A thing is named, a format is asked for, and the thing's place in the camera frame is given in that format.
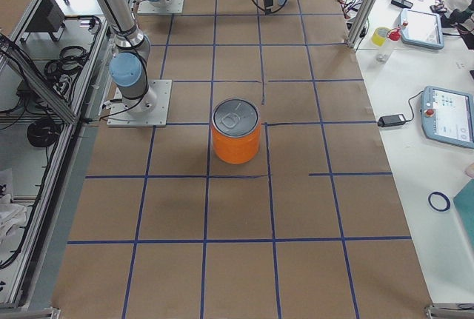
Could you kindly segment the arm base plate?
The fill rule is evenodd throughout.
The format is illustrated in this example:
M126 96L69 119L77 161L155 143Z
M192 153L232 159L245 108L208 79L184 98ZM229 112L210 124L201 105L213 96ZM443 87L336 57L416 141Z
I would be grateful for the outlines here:
M141 0L138 5L139 15L181 14L184 0Z
M116 88L114 98L119 98L121 101L112 105L110 110L112 116L107 118L107 126L166 126L173 82L150 79L148 83L148 92L137 105L137 101L122 98L120 90Z

